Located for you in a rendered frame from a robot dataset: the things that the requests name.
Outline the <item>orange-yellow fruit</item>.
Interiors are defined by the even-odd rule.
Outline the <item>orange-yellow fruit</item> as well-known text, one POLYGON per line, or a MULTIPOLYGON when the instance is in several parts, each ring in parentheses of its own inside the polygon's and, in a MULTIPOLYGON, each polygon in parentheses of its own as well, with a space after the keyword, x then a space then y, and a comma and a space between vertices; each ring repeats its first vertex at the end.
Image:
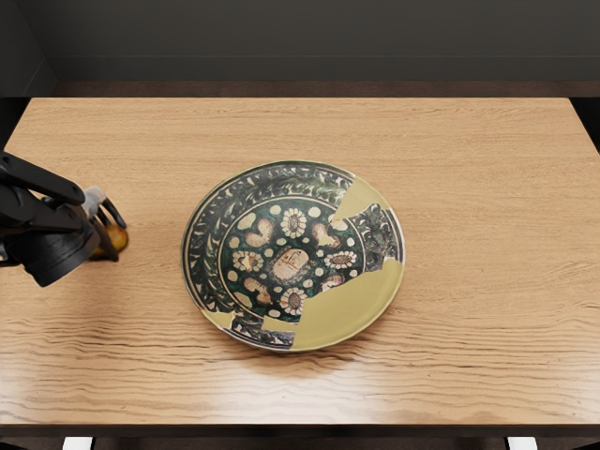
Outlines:
POLYGON ((99 244, 91 254, 89 260, 118 262, 120 252, 128 245, 127 230, 114 224, 102 225, 101 223, 96 223, 95 226, 99 237, 99 244))

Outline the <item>patterned green and yellow plate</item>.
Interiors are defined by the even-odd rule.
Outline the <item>patterned green and yellow plate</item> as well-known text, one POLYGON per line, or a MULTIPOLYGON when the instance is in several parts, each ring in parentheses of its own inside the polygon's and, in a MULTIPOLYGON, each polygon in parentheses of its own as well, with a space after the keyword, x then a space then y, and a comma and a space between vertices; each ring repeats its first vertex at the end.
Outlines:
POLYGON ((276 161, 214 187, 190 217, 182 272, 202 314, 248 345, 329 347, 372 325, 396 296, 405 239, 365 180, 276 161))

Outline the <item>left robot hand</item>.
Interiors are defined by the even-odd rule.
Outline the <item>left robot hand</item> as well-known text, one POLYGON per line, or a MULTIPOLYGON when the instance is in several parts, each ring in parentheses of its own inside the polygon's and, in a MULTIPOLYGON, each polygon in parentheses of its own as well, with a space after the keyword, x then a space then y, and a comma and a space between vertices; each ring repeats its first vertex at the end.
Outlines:
POLYGON ((93 226, 97 236, 96 223, 102 225, 114 224, 127 229, 127 224, 113 202, 98 186, 88 187, 83 191, 85 201, 82 208, 93 226))

